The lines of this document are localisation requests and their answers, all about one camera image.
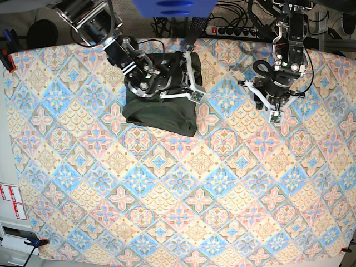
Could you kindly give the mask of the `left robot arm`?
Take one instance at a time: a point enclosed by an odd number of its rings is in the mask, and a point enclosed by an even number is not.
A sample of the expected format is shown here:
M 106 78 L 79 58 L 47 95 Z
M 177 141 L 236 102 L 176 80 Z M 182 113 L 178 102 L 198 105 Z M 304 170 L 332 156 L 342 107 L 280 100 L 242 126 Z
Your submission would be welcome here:
M 305 75 L 311 62 L 304 40 L 308 29 L 305 14 L 313 8 L 312 1 L 270 1 L 271 5 L 280 6 L 275 15 L 274 25 L 267 30 L 253 13 L 253 2 L 248 1 L 248 15 L 259 35 L 272 41 L 272 58 L 253 63 L 253 70 L 258 74 L 252 80 L 239 81 L 246 87 L 256 104 L 256 109 L 266 111 L 269 123 L 280 123 L 284 112 L 298 98 L 305 96 L 305 91 L 293 89 L 292 84 Z

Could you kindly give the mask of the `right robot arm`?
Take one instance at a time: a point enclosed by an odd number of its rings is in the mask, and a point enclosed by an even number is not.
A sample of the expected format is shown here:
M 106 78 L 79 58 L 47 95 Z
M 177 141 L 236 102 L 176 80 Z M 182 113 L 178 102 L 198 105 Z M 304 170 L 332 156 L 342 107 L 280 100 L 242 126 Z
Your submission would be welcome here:
M 192 46 L 174 53 L 147 54 L 133 37 L 122 33 L 121 18 L 115 15 L 111 1 L 61 1 L 53 9 L 70 25 L 71 33 L 80 35 L 83 47 L 102 46 L 135 96 L 202 102 L 205 88 L 197 82 L 199 70 L 193 65 Z

